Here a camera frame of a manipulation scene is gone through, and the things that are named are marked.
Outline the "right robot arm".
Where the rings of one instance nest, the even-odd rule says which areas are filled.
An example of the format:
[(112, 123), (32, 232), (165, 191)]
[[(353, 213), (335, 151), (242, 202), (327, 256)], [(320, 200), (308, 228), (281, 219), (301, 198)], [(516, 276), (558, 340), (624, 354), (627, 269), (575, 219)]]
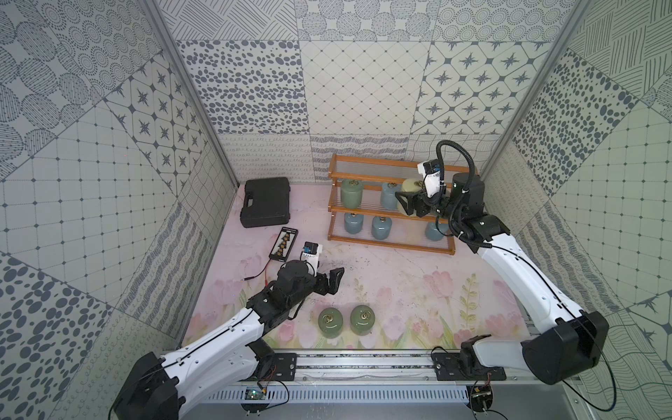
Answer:
[(525, 341), (484, 334), (460, 346), (460, 367), (469, 377), (496, 368), (528, 370), (553, 385), (598, 366), (609, 325), (566, 296), (533, 262), (498, 217), (486, 212), (485, 185), (469, 166), (446, 183), (441, 160), (418, 164), (421, 189), (395, 197), (407, 215), (434, 214), (442, 236), (465, 243), (504, 280), (530, 316), (537, 336)]

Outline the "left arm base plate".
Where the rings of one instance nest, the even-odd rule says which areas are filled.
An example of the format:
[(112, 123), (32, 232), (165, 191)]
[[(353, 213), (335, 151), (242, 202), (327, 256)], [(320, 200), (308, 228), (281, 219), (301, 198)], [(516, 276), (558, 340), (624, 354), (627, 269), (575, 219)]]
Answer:
[(255, 372), (248, 381), (292, 382), (295, 379), (298, 355), (296, 353), (276, 353), (259, 362)]

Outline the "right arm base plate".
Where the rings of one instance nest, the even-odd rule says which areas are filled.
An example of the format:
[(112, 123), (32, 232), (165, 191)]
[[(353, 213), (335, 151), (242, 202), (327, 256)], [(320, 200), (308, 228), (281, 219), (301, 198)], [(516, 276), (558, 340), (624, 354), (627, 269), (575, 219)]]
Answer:
[(438, 381), (505, 381), (507, 375), (503, 367), (484, 367), (474, 357), (461, 352), (444, 351), (443, 348), (430, 353), (433, 369)]

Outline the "cream yellow canister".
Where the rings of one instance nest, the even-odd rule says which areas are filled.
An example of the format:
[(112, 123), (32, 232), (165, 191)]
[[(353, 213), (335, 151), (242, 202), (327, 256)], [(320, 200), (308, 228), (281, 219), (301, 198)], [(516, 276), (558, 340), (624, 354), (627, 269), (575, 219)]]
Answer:
[[(402, 193), (419, 193), (423, 189), (423, 180), (420, 180), (420, 178), (409, 178), (407, 180), (404, 180), (404, 183), (402, 183)], [(405, 216), (408, 216), (406, 211), (404, 210), (404, 206), (399, 202), (397, 203), (397, 209), (398, 211)]]

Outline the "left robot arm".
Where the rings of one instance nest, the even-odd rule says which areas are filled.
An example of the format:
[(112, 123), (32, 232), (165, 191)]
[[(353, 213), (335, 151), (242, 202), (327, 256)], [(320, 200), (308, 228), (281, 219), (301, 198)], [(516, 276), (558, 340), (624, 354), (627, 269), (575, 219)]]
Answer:
[(213, 393), (242, 380), (270, 381), (275, 353), (264, 335), (296, 317), (312, 294), (336, 294), (344, 268), (320, 273), (316, 262), (292, 260), (227, 323), (161, 357), (138, 359), (109, 418), (178, 419)]

